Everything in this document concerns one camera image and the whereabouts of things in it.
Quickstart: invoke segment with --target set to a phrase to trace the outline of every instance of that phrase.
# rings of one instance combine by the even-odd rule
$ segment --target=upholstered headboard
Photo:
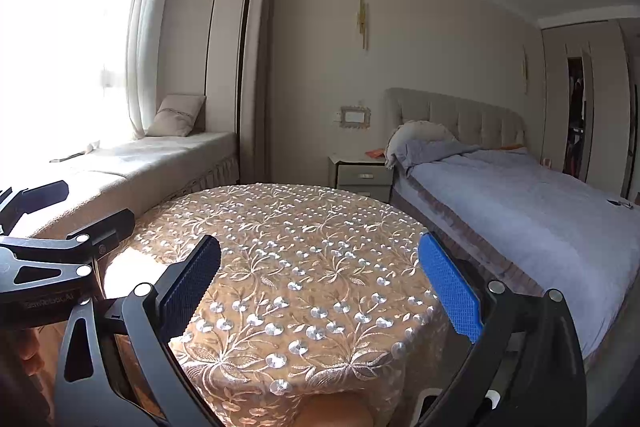
[[[441,123],[462,143],[487,148],[526,144],[524,122],[497,105],[446,94],[392,87],[385,91],[387,134],[409,120]]]

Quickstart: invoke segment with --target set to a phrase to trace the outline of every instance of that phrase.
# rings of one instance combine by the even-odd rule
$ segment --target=gold tablecloth
[[[425,231],[340,190],[236,185],[159,205],[112,259],[134,251],[166,265],[217,237],[222,267],[171,348],[226,425],[286,427],[303,396],[348,390],[382,426],[405,386],[428,387],[405,383],[406,365],[428,381],[448,327],[418,265]],[[114,262],[106,277],[128,293],[161,271]]]

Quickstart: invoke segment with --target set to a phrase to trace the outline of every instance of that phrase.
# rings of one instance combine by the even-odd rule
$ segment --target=window seat
[[[61,239],[67,233],[121,210],[136,217],[173,197],[238,181],[236,135],[199,133],[145,137],[47,164],[14,188],[64,180],[66,201],[25,215],[12,235]]]

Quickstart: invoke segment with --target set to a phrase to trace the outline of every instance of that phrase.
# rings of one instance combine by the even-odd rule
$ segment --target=blue textured pad
[[[220,268],[220,244],[210,238],[190,254],[187,267],[160,304],[162,327],[158,337],[168,343],[184,333],[193,312]]]
[[[480,302],[476,294],[430,233],[420,240],[418,259],[455,330],[475,344],[482,332]]]

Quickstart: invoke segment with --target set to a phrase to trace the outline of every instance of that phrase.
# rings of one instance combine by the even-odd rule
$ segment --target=sheer curtain
[[[156,110],[163,6],[0,0],[0,186],[91,143],[143,136]]]

